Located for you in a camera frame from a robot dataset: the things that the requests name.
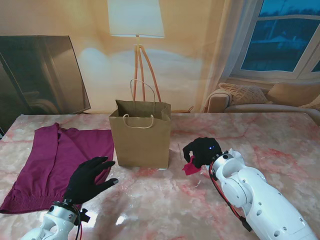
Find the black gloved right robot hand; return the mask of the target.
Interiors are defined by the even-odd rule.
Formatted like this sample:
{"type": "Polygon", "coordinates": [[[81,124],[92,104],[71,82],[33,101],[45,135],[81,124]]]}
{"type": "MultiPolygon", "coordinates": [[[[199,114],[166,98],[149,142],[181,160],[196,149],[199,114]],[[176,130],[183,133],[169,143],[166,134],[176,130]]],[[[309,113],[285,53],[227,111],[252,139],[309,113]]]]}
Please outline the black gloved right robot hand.
{"type": "Polygon", "coordinates": [[[214,162],[218,157],[220,157],[223,152],[219,143],[214,138],[209,137],[198,137],[183,149],[184,159],[190,163],[192,152],[193,160],[192,164],[200,169],[203,165],[210,165],[211,162],[214,162]]]}

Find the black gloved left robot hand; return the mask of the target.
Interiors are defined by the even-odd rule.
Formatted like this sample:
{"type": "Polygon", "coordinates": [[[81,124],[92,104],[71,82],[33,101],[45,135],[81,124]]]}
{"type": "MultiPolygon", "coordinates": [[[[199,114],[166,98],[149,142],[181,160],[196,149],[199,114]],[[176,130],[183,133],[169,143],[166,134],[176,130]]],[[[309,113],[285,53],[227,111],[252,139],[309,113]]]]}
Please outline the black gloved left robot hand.
{"type": "Polygon", "coordinates": [[[98,156],[80,164],[72,174],[63,198],[74,205],[82,205],[116,185],[119,182],[116,178],[99,184],[95,183],[96,177],[115,163],[115,161],[108,161],[106,156],[98,156]]]}

